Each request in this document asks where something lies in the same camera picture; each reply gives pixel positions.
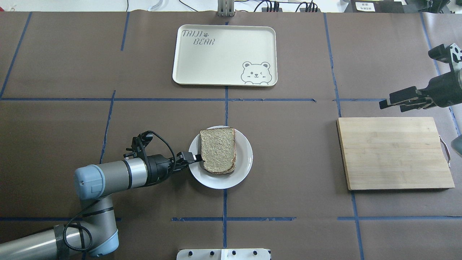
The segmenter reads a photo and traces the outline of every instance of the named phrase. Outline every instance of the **cutting board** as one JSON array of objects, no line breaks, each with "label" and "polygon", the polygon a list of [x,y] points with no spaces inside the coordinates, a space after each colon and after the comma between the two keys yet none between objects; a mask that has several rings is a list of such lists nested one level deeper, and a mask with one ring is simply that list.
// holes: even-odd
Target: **cutting board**
[{"label": "cutting board", "polygon": [[339,118],[349,190],[454,188],[433,118]]}]

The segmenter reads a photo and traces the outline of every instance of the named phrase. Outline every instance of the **black tape band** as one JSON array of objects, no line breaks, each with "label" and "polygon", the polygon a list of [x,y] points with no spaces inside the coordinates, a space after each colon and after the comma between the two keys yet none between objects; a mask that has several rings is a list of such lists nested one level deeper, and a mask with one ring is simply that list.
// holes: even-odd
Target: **black tape band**
[{"label": "black tape band", "polygon": [[132,188],[132,169],[130,169],[130,166],[128,165],[128,162],[126,160],[123,160],[123,162],[125,163],[125,165],[127,166],[127,170],[128,170],[128,188],[127,190],[131,189]]},{"label": "black tape band", "polygon": [[98,211],[94,211],[94,212],[91,212],[91,213],[86,213],[86,214],[83,214],[82,217],[91,217],[91,216],[94,216],[94,215],[98,215],[98,214],[101,214],[101,213],[111,211],[113,209],[114,209],[114,207],[110,207],[110,208],[106,208],[104,210],[98,210]]},{"label": "black tape band", "polygon": [[84,232],[82,231],[81,228],[79,228],[79,234],[80,234],[80,244],[81,244],[82,248],[85,248],[85,237],[84,237]]},{"label": "black tape band", "polygon": [[56,239],[56,253],[58,254],[59,260],[69,260],[69,248],[67,248],[66,244],[62,239],[62,232],[64,230],[63,225],[56,225],[53,227],[55,231],[55,239]]}]

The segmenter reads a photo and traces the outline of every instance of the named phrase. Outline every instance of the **black device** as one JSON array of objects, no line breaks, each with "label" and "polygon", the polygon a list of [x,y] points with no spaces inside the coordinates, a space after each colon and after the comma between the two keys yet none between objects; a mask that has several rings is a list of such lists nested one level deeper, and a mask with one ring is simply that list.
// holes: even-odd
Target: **black device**
[{"label": "black device", "polygon": [[[146,155],[145,148],[152,141],[154,136],[157,136],[167,145],[172,153],[171,158],[167,159],[162,155]],[[138,136],[134,136],[131,148],[127,148],[126,150],[130,153],[123,155],[125,159],[132,156],[133,158],[140,158],[146,164],[147,180],[146,183],[140,187],[147,187],[161,183],[171,174],[183,170],[189,164],[202,161],[201,155],[194,155],[190,152],[179,152],[175,156],[170,145],[153,131],[146,131],[140,133]]]},{"label": "black device", "polygon": [[[373,5],[373,10],[361,10],[362,4]],[[365,0],[351,0],[345,9],[345,12],[387,12],[387,13],[404,13],[403,5],[401,2],[394,1],[365,1]]]},{"label": "black device", "polygon": [[405,12],[450,13],[446,6],[450,0],[406,0]]},{"label": "black device", "polygon": [[434,106],[448,107],[462,103],[462,50],[455,43],[439,45],[428,51],[430,58],[449,64],[450,72],[430,79],[428,86],[417,89],[408,87],[390,94],[379,102],[380,109],[400,106],[401,112],[412,109],[428,109]]}]

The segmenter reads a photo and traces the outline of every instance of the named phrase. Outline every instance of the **blue tape line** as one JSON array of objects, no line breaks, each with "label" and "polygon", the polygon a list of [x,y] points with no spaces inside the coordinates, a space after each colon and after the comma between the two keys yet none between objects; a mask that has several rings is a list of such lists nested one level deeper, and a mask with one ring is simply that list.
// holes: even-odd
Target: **blue tape line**
[{"label": "blue tape line", "polygon": [[228,87],[225,87],[225,126],[228,126]]},{"label": "blue tape line", "polygon": [[[297,217],[226,217],[226,221],[293,221]],[[222,217],[173,217],[173,222],[223,221]]]},{"label": "blue tape line", "polygon": [[239,102],[239,101],[309,101],[317,102],[315,99],[228,99],[229,101]]},{"label": "blue tape line", "polygon": [[355,217],[338,217],[337,220],[338,221],[355,221],[356,218]]},{"label": "blue tape line", "polygon": [[112,93],[111,105],[109,106],[108,121],[106,123],[106,130],[104,131],[103,147],[101,148],[101,157],[99,158],[99,163],[103,163],[104,152],[106,150],[106,142],[108,140],[108,129],[109,121],[111,121],[112,107],[114,106],[114,97],[116,96],[116,91]]},{"label": "blue tape line", "polygon": [[[428,37],[427,27],[425,26],[424,15],[422,14],[422,12],[419,12],[419,15],[420,15],[420,21],[422,23],[422,29],[424,30],[425,40],[427,41],[428,49],[431,50],[432,45],[430,44],[430,38]],[[438,73],[438,75],[441,75],[441,72],[439,71],[437,61],[433,60],[433,64],[435,65],[435,69],[436,69],[436,72]]]},{"label": "blue tape line", "polygon": [[[355,217],[338,217],[339,221],[355,221]],[[379,216],[359,217],[359,220],[462,220],[462,216]]]},{"label": "blue tape line", "polygon": [[[425,40],[427,41],[428,49],[431,50],[432,49],[432,44],[430,43],[430,38],[428,37],[427,26],[425,25],[425,21],[424,21],[424,15],[421,12],[419,13],[419,15],[420,15],[420,21],[422,23],[422,29],[424,30]],[[441,75],[441,72],[439,70],[437,61],[433,60],[433,64],[435,65],[435,69],[436,69],[437,74]],[[454,123],[454,127],[456,128],[457,135],[459,136],[459,135],[461,135],[461,131],[460,131],[460,128],[459,128],[459,123],[457,123],[456,116],[454,115],[454,111],[452,109],[452,106],[449,107],[449,112],[451,113],[452,122]]]},{"label": "blue tape line", "polygon": [[127,12],[127,18],[125,19],[125,29],[123,29],[122,45],[120,46],[121,51],[123,51],[123,46],[125,45],[125,36],[127,35],[128,19],[129,18],[130,18],[130,12]]},{"label": "blue tape line", "polygon": [[340,102],[350,102],[350,101],[352,101],[352,102],[355,102],[355,101],[358,101],[358,102],[362,102],[362,101],[364,101],[364,102],[370,102],[370,101],[372,101],[372,102],[380,102],[382,100],[385,100],[385,99],[339,99]]},{"label": "blue tape line", "polygon": [[[4,98],[3,101],[111,101],[109,98]],[[225,99],[115,98],[114,101],[225,101]]]},{"label": "blue tape line", "polygon": [[332,73],[332,80],[334,81],[334,87],[335,87],[335,101],[337,102],[337,111],[339,113],[339,117],[342,117],[341,108],[340,108],[339,90],[337,88],[337,80],[335,79],[335,74],[334,74],[334,58],[332,57],[332,49],[330,47],[330,37],[329,37],[329,28],[327,25],[327,15],[325,12],[322,14],[324,15],[324,27],[326,27],[326,38],[327,38],[327,47],[329,49],[330,70]]},{"label": "blue tape line", "polygon": [[[31,221],[31,222],[42,222],[42,221],[69,221],[70,217],[0,217],[0,221]],[[81,221],[82,218],[78,217],[76,221]],[[115,221],[120,222],[122,218],[116,217]]]},{"label": "blue tape line", "polygon": [[456,127],[457,135],[459,136],[461,135],[461,131],[459,128],[459,123],[457,123],[456,116],[454,115],[454,111],[452,110],[452,106],[449,107],[449,112],[451,113],[452,122],[454,123],[454,126]]},{"label": "blue tape line", "polygon": [[8,72],[6,73],[5,81],[3,82],[3,86],[0,91],[0,100],[3,97],[3,92],[5,92],[6,84],[8,83],[8,79],[10,78],[11,70],[13,69],[14,61],[18,56],[19,47],[21,47],[21,43],[23,42],[24,35],[26,34],[27,26],[29,26],[30,18],[32,17],[32,12],[29,12],[29,16],[27,17],[26,24],[24,25],[23,33],[21,34],[21,38],[19,38],[18,45],[16,46],[16,51],[14,51],[13,58],[11,59],[10,67]]},{"label": "blue tape line", "polygon": [[353,203],[353,214],[354,214],[354,222],[356,224],[356,237],[358,239],[359,256],[361,260],[364,260],[363,241],[361,239],[361,230],[359,229],[358,209],[356,207],[356,198],[354,196],[354,192],[351,192],[351,201]]},{"label": "blue tape line", "polygon": [[[111,101],[110,98],[4,98],[3,101]],[[228,101],[308,101],[317,102],[315,99],[227,99]],[[115,98],[114,101],[216,101],[226,102],[224,99],[183,99],[183,98]]]},{"label": "blue tape line", "polygon": [[227,217],[227,221],[293,221],[296,217]]},{"label": "blue tape line", "polygon": [[228,243],[227,243],[227,222],[228,222],[228,219],[227,219],[227,215],[228,215],[228,206],[227,206],[227,200],[228,200],[228,189],[224,189],[223,190],[223,248],[227,248],[228,247]]},{"label": "blue tape line", "polygon": [[173,217],[174,222],[187,222],[187,221],[223,221],[222,217]]},{"label": "blue tape line", "polygon": [[111,101],[100,98],[5,98],[3,101]]},{"label": "blue tape line", "polygon": [[117,98],[116,101],[225,101],[225,99]]}]

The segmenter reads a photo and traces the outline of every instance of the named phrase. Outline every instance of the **bread slice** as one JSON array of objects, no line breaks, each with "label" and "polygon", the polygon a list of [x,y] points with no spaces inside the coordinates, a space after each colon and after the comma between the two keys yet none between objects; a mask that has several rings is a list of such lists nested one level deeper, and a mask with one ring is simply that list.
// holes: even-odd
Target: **bread slice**
[{"label": "bread slice", "polygon": [[204,168],[212,174],[223,175],[236,167],[236,133],[234,128],[215,128],[200,131],[201,156]]}]

